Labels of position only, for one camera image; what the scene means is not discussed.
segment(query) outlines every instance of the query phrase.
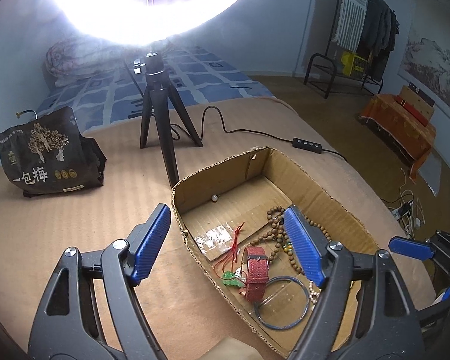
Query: cardboard box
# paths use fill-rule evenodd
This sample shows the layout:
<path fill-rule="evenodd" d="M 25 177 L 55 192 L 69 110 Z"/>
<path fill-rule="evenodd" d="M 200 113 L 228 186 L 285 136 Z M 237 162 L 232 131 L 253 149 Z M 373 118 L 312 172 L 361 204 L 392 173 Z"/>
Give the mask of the cardboard box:
<path fill-rule="evenodd" d="M 420 112 L 420 114 L 427 121 L 430 121 L 434 112 L 434 108 L 430 106 L 423 98 L 421 98 L 407 86 L 402 87 L 399 96 L 407 103 L 411 104 L 414 107 L 414 109 Z"/>
<path fill-rule="evenodd" d="M 217 202 L 211 201 L 212 195 L 219 196 Z M 274 205 L 288 207 L 292 203 L 349 250 L 369 254 L 377 251 L 377 245 L 360 221 L 297 163 L 276 149 L 259 148 L 230 157 L 180 180 L 172 190 L 172 208 L 188 251 L 240 317 L 284 357 L 302 333 L 312 313 L 311 307 L 296 327 L 285 331 L 268 329 L 258 322 L 253 305 L 240 295 L 239 289 L 223 284 L 214 272 L 214 265 L 231 247 L 233 231 L 238 225 L 245 222 L 238 237 L 240 262 L 244 247 L 270 230 L 267 210 Z M 270 255 L 275 242 L 262 242 L 260 246 Z M 270 264 L 270 278 L 294 276 L 308 285 L 306 277 L 291 267 L 285 253 L 280 251 L 277 256 Z M 350 291 L 335 349 L 344 344 L 350 334 L 359 286 L 360 283 L 355 283 Z M 276 326 L 296 320 L 306 299 L 296 283 L 287 282 L 268 287 L 265 298 L 268 302 L 261 309 L 262 318 Z"/>

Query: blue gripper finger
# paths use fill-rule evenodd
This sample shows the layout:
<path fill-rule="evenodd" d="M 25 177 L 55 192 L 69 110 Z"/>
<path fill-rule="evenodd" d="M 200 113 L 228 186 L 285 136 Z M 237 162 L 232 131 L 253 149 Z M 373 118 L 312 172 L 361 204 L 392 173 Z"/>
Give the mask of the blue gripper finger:
<path fill-rule="evenodd" d="M 170 208 L 166 204 L 159 204 L 147 222 L 135 226 L 127 237 L 130 244 L 127 263 L 133 268 L 130 275 L 132 285 L 138 285 L 150 274 L 167 236 L 171 220 Z"/>
<path fill-rule="evenodd" d="M 307 223 L 295 205 L 285 210 L 283 227 L 292 242 L 305 276 L 318 287 L 322 287 L 326 279 L 322 261 L 327 254 L 327 238 L 317 227 Z"/>
<path fill-rule="evenodd" d="M 388 248 L 394 253 L 421 261 L 431 259 L 435 254 L 430 245 L 403 237 L 393 237 L 388 243 Z"/>

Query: plastic bag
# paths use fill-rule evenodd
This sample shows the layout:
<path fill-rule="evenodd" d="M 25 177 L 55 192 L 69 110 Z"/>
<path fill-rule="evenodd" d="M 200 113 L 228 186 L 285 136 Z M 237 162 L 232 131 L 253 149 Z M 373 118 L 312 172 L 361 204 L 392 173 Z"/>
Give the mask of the plastic bag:
<path fill-rule="evenodd" d="M 63 107 L 1 133 L 0 161 L 8 180 L 32 197 L 102 186 L 107 159 Z"/>

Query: bed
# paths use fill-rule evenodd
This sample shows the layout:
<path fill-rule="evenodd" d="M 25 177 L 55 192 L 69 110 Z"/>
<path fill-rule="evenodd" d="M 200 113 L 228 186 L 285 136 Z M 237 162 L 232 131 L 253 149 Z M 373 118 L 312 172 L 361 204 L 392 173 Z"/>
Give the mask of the bed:
<path fill-rule="evenodd" d="M 186 107 L 252 96 L 270 91 L 202 47 L 174 45 L 163 57 L 165 68 Z M 127 61 L 130 68 L 134 60 Z M 142 90 L 144 69 L 135 74 Z M 97 74 L 53 90 L 37 109 L 42 116 L 61 107 L 73 109 L 81 133 L 142 115 L 142 97 L 125 68 Z"/>
<path fill-rule="evenodd" d="M 332 149 L 293 109 L 275 98 L 238 98 L 215 105 L 229 129 L 246 127 L 289 139 L 302 137 Z M 205 106 L 188 108 L 196 126 Z M 174 110 L 170 117 L 172 122 L 179 121 Z M 87 136 L 97 140 L 108 158 L 103 187 L 24 199 L 0 168 L 0 321 L 24 349 L 44 286 L 67 247 L 102 249 L 143 223 L 157 203 L 170 204 L 155 124 L 150 126 L 146 149 L 139 148 L 140 120 L 136 118 Z M 256 134 L 224 134 L 218 115 L 212 113 L 205 119 L 203 145 L 195 147 L 186 139 L 175 143 L 182 178 L 251 147 L 271 146 L 296 161 L 353 213 L 378 246 L 385 248 L 391 237 L 403 235 L 371 187 L 338 156 L 294 149 Z M 415 306 L 430 305 L 435 293 L 423 263 L 404 256 L 394 258 Z M 174 219 L 151 276 L 137 287 L 137 296 L 170 360 L 196 359 L 225 336 L 257 348 L 264 359 L 280 359 L 203 275 L 189 256 Z M 117 347 L 103 287 L 98 287 L 97 302 L 107 340 Z"/>

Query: screw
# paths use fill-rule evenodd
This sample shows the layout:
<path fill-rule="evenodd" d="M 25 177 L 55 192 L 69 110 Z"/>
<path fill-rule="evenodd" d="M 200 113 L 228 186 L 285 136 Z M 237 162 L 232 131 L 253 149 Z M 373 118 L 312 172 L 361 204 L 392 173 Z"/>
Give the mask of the screw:
<path fill-rule="evenodd" d="M 123 249 L 124 247 L 126 247 L 127 242 L 124 239 L 117 239 L 114 243 L 113 243 L 113 247 L 117 250 Z"/>
<path fill-rule="evenodd" d="M 76 252 L 77 252 L 77 250 L 74 247 L 68 247 L 65 249 L 65 255 L 67 257 L 74 256 Z"/>
<path fill-rule="evenodd" d="M 384 249 L 381 249 L 378 251 L 378 256 L 381 259 L 388 259 L 388 258 L 390 258 L 390 253 Z"/>
<path fill-rule="evenodd" d="M 330 241 L 328 246 L 330 246 L 330 249 L 333 251 L 341 251 L 344 248 L 343 244 L 338 241 Z"/>

